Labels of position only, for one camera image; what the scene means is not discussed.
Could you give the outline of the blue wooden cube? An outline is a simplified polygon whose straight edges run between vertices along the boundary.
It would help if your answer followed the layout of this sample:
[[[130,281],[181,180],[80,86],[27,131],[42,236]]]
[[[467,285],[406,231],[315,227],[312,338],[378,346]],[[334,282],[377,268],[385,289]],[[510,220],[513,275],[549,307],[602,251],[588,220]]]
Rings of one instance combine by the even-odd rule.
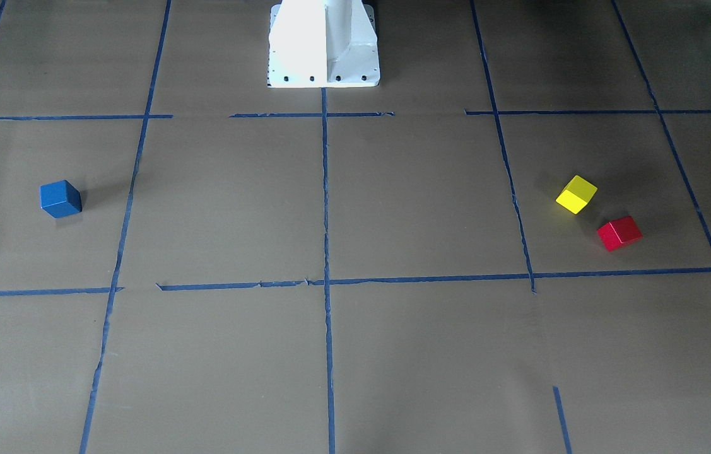
[[[40,186],[40,208],[55,219],[66,218],[83,210],[80,190],[66,179]]]

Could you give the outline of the red wooden cube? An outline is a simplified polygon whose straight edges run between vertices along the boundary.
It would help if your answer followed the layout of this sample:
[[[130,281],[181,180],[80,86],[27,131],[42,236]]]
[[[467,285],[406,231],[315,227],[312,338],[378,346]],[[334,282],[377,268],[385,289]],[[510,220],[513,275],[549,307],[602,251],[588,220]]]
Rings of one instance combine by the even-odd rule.
[[[596,233],[606,251],[615,251],[643,238],[643,233],[632,216],[612,219],[597,228]]]

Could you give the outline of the yellow wooden cube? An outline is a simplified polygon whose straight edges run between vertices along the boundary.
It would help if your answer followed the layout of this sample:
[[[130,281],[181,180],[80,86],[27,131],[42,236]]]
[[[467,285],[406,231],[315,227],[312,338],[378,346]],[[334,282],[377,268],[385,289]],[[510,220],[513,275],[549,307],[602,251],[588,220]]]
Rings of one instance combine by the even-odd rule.
[[[565,187],[560,190],[555,202],[573,215],[578,215],[585,209],[598,191],[598,187],[581,177],[574,175]]]

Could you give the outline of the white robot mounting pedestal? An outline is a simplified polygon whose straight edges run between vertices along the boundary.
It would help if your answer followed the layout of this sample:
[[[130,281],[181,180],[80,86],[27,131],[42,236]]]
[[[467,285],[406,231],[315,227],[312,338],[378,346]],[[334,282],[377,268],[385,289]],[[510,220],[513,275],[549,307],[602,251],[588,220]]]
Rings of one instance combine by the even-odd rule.
[[[267,86],[379,85],[375,8],[363,1],[282,1],[271,8]]]

